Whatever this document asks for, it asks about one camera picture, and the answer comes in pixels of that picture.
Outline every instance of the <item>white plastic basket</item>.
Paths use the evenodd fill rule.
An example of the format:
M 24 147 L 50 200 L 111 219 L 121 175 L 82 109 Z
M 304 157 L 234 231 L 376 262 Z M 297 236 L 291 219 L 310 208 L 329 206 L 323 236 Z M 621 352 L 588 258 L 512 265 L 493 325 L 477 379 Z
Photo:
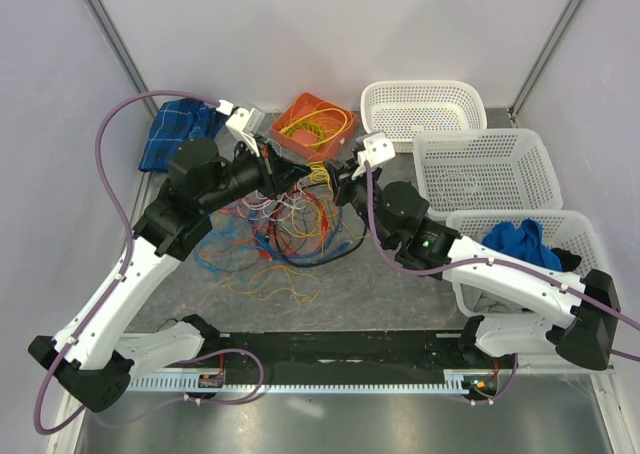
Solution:
M 459 81 L 374 82 L 362 91 L 360 111 L 365 131 L 384 131 L 396 152 L 411 152 L 419 132 L 487 128 L 480 94 Z
M 467 209 L 562 208 L 549 154 L 529 129 L 422 132 L 413 157 L 431 219 Z
M 461 234 L 482 242 L 493 227 L 503 221 L 510 221 L 516 227 L 525 219 L 534 219 L 542 225 L 542 243 L 549 247 L 560 247 L 582 257 L 582 263 L 574 272 L 586 275 L 591 269 L 609 272 L 609 265 L 602 245 L 589 219 L 575 211 L 526 210 L 526 211 L 457 211 L 447 218 L 447 226 Z M 490 292 L 475 287 L 453 283 L 453 291 L 460 311 L 466 316 L 478 313 L 500 315 L 518 310 L 520 307 Z

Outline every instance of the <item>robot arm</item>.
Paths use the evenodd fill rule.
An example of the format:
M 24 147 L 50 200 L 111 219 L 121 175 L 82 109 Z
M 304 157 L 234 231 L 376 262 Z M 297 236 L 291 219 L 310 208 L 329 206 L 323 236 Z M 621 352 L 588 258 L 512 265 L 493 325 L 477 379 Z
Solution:
M 393 145 L 384 133 L 359 141 L 353 159 L 326 163 L 337 205 L 351 204 L 369 224 L 367 183 L 363 176 L 364 163 L 369 162 L 375 169 L 373 207 L 378 241 L 383 249 L 397 250 L 395 260 L 400 266 L 417 271 L 445 267 L 436 269 L 439 272 L 431 274 L 432 277 L 491 292 L 530 311 L 500 318 L 469 319 L 461 348 L 475 347 L 491 357 L 555 350 L 569 362 L 587 369 L 608 367 L 617 320 L 567 292 L 569 287 L 576 289 L 619 310 L 608 274 L 592 270 L 581 279 L 573 273 L 549 271 L 492 251 L 428 219 L 429 202 L 409 182 L 392 182 L 384 188 L 375 182 L 381 173 L 380 166 L 394 157 Z M 460 262 L 474 258 L 489 261 Z M 501 261 L 511 267 L 500 264 Z M 550 284 L 550 277 L 560 287 Z
M 257 112 L 239 108 L 227 121 L 242 141 L 231 161 L 220 156 L 208 138 L 189 139 L 180 146 L 160 193 L 133 227 L 135 244 L 126 277 L 118 274 L 123 254 L 69 324 L 53 338 L 38 336 L 29 346 L 29 353 L 49 369 L 62 346 L 71 344 L 55 377 L 90 410 L 100 412 L 112 405 L 131 380 L 193 358 L 204 338 L 217 334 L 198 316 L 188 316 L 171 329 L 119 341 L 156 287 L 211 231 L 210 214 L 255 190 L 268 197 L 284 193 L 309 174 L 307 166 L 278 156 L 251 134 L 259 121 Z M 72 333 L 114 279 L 120 281 L 115 290 L 73 339 Z

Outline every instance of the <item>red basket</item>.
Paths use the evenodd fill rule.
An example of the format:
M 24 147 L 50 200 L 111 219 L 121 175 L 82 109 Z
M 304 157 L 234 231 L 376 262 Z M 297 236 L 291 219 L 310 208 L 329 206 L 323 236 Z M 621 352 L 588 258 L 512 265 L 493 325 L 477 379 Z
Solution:
M 313 120 L 314 125 L 320 125 L 323 130 L 334 134 L 322 139 L 320 132 L 314 133 L 311 128 L 305 127 L 306 119 Z M 300 154 L 308 161 L 321 161 L 335 158 L 346 140 L 355 132 L 357 124 L 358 118 L 352 112 L 305 92 L 276 119 L 271 129 L 273 138 L 282 147 Z

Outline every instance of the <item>towel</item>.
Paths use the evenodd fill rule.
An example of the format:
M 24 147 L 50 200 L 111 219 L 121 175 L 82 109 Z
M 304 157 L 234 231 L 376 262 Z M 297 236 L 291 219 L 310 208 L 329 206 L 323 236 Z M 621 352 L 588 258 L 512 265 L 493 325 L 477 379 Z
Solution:
M 195 99 L 165 102 L 151 124 L 138 169 L 167 172 L 180 144 L 197 137 L 213 139 L 227 119 Z
M 542 244 L 542 226 L 533 219 L 525 219 L 517 229 L 510 222 L 501 222 L 494 226 L 482 244 L 536 266 L 562 271 L 560 258 Z

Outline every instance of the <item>blue plaid cloth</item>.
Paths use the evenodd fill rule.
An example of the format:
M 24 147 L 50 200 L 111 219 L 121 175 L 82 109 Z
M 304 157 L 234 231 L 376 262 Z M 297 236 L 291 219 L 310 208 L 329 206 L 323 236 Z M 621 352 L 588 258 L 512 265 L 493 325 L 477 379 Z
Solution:
M 138 169 L 167 172 L 180 144 L 196 137 L 213 139 L 227 119 L 195 99 L 165 102 L 151 124 Z

